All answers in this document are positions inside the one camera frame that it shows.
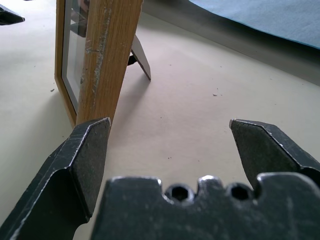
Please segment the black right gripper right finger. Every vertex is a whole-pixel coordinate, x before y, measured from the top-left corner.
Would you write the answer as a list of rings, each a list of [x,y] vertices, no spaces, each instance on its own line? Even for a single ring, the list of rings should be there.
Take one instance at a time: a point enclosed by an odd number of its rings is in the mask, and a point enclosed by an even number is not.
[[[262,173],[293,172],[320,188],[320,162],[274,124],[231,119],[232,132],[245,175],[252,186]]]

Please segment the wooden picture frame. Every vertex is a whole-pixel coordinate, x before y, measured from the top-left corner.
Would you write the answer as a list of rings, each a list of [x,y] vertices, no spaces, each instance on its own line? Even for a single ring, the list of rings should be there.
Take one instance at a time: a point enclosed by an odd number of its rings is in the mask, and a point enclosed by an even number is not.
[[[148,80],[151,70],[136,36],[144,0],[90,0],[79,101],[67,85],[70,0],[56,0],[54,79],[72,127],[115,116],[128,65],[139,63]]]

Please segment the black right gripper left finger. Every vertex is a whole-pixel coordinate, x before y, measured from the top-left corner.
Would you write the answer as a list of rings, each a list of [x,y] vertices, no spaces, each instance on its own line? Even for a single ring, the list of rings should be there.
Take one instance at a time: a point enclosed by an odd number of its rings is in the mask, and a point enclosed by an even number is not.
[[[111,120],[77,125],[45,160],[0,226],[0,240],[73,240],[93,216]]]

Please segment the blue cloth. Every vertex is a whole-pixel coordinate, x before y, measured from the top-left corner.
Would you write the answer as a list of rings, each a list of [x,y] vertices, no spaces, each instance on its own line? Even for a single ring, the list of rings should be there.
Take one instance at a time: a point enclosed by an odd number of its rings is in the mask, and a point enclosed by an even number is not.
[[[189,0],[212,14],[320,50],[320,0]]]

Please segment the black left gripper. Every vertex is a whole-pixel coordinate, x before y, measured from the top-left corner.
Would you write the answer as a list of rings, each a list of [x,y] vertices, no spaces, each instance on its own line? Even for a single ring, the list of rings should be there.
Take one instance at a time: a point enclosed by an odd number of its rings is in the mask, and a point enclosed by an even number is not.
[[[22,23],[25,18],[0,4],[0,26]]]

